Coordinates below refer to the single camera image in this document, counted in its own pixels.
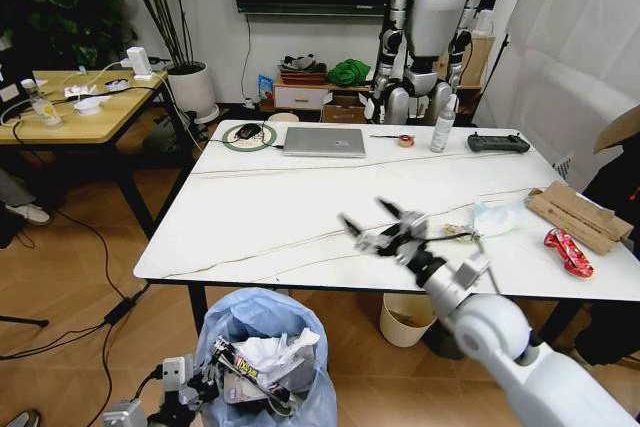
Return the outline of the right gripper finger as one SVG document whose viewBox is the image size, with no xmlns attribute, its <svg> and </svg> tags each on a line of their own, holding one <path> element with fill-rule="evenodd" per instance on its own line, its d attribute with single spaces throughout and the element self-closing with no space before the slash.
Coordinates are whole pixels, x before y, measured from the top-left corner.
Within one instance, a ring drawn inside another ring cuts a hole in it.
<svg viewBox="0 0 640 427">
<path fill-rule="evenodd" d="M 400 234 L 407 234 L 415 238 L 425 238 L 428 230 L 428 216 L 420 211 L 404 210 L 396 204 L 381 197 L 377 202 L 397 220 L 394 226 Z"/>
<path fill-rule="evenodd" d="M 354 239 L 357 250 L 375 255 L 393 255 L 391 247 L 393 239 L 398 234 L 398 226 L 392 225 L 378 234 L 367 233 L 355 222 L 345 215 L 340 215 L 339 219 L 344 225 L 345 231 Z"/>
</svg>

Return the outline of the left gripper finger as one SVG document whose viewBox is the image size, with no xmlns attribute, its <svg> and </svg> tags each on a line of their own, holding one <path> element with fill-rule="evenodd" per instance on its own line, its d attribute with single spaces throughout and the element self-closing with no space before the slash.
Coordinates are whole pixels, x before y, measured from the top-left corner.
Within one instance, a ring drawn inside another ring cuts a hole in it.
<svg viewBox="0 0 640 427">
<path fill-rule="evenodd" d="M 218 348 L 214 346 L 209 360 L 204 362 L 187 382 L 187 385 L 197 392 L 199 400 L 215 400 L 218 397 L 217 364 Z"/>
<path fill-rule="evenodd" d="M 215 362 L 223 365 L 227 370 L 237 373 L 235 365 L 235 347 L 225 339 L 215 342 Z"/>
</svg>

